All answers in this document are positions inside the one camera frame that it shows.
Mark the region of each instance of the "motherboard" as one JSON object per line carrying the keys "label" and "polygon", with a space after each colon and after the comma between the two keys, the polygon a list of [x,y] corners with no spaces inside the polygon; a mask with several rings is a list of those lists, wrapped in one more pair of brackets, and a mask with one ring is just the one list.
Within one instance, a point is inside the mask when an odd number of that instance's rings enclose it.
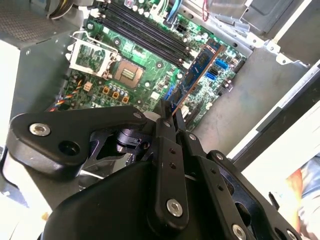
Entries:
{"label": "motherboard", "polygon": [[193,130],[232,89],[246,58],[175,6],[169,0],[99,3],[85,31],[74,35],[72,71],[51,110],[130,104],[145,112],[165,99],[173,112],[181,108]]}

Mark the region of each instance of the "silver screw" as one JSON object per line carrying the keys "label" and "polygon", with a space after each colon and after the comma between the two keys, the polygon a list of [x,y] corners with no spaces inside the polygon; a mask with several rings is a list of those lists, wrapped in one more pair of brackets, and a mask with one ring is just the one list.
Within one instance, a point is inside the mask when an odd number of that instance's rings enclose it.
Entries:
{"label": "silver screw", "polygon": [[164,125],[166,125],[168,128],[171,127],[170,123],[168,123],[167,121],[163,121]]}
{"label": "silver screw", "polygon": [[297,240],[296,236],[290,230],[287,230],[286,232],[292,240]]}
{"label": "silver screw", "polygon": [[189,134],[189,137],[192,139],[192,140],[197,140],[197,138],[196,138],[196,136],[195,135],[193,135],[193,134]]}
{"label": "silver screw", "polygon": [[48,136],[51,132],[50,127],[43,123],[34,123],[29,127],[29,131],[37,136],[45,137]]}
{"label": "silver screw", "polygon": [[137,112],[134,112],[133,115],[138,119],[142,118],[142,116]]}
{"label": "silver screw", "polygon": [[175,199],[169,199],[166,202],[166,208],[168,209],[169,213],[171,213],[175,217],[181,217],[183,210],[180,203]]}
{"label": "silver screw", "polygon": [[223,160],[223,159],[224,159],[224,157],[223,157],[223,156],[221,156],[221,154],[220,154],[220,153],[217,153],[215,156],[216,156],[219,160]]}
{"label": "silver screw", "polygon": [[237,225],[237,224],[232,225],[232,230],[233,230],[234,235],[236,235],[236,237],[239,240],[246,240],[247,239],[245,231],[239,225]]}

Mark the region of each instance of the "blue cable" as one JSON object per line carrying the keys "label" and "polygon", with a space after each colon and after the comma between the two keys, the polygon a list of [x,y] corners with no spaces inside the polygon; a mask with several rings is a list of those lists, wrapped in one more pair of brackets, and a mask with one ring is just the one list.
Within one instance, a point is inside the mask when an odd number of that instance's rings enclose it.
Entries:
{"label": "blue cable", "polygon": [[178,11],[182,4],[182,0],[175,0],[174,5],[169,13],[169,16],[167,17],[166,21],[170,22],[171,18],[175,15],[175,13]]}

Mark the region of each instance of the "mesh grille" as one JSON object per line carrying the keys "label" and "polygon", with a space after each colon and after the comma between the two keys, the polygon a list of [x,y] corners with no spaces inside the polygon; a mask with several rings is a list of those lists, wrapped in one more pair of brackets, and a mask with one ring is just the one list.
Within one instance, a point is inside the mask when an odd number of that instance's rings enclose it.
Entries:
{"label": "mesh grille", "polygon": [[21,2],[0,0],[0,32],[22,42],[34,42],[57,30],[50,20],[34,14]]}

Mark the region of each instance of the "green circuit board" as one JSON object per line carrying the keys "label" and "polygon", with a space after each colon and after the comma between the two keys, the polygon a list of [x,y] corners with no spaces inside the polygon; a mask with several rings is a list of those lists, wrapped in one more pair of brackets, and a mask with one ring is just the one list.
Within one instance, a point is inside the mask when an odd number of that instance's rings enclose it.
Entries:
{"label": "green circuit board", "polygon": [[[145,1],[139,8],[149,11],[155,4],[157,1]],[[169,28],[158,17],[152,15],[149,16],[148,21],[167,31],[168,34],[175,35],[177,40],[187,42],[188,47],[194,53],[199,53],[206,41],[213,38],[224,46],[224,51],[219,54],[218,58],[228,64],[227,69],[217,67],[219,74],[215,80],[203,76],[183,102],[182,108],[187,108],[184,119],[187,129],[191,131],[199,124],[213,102],[223,93],[222,90],[225,92],[228,89],[225,85],[229,85],[228,81],[230,82],[236,75],[234,71],[238,64],[246,59],[232,46],[225,44],[202,26],[196,25],[182,15],[178,15],[177,19],[179,24],[185,27],[184,32],[174,27]],[[170,91],[172,92],[182,79],[184,73],[181,69],[125,36],[93,20],[89,20],[86,26],[86,31],[92,38],[116,48],[121,55],[121,60],[111,64],[108,79],[72,70],[63,93],[64,96],[72,95],[72,97],[65,100],[63,109],[130,104],[142,112],[152,111],[158,101],[168,97]],[[76,63],[84,67],[91,67],[96,71],[100,68],[104,57],[104,51],[92,51],[87,46],[81,46]],[[79,81],[81,81],[81,89],[72,94],[79,85]],[[90,84],[89,90],[85,89],[86,83]]]}

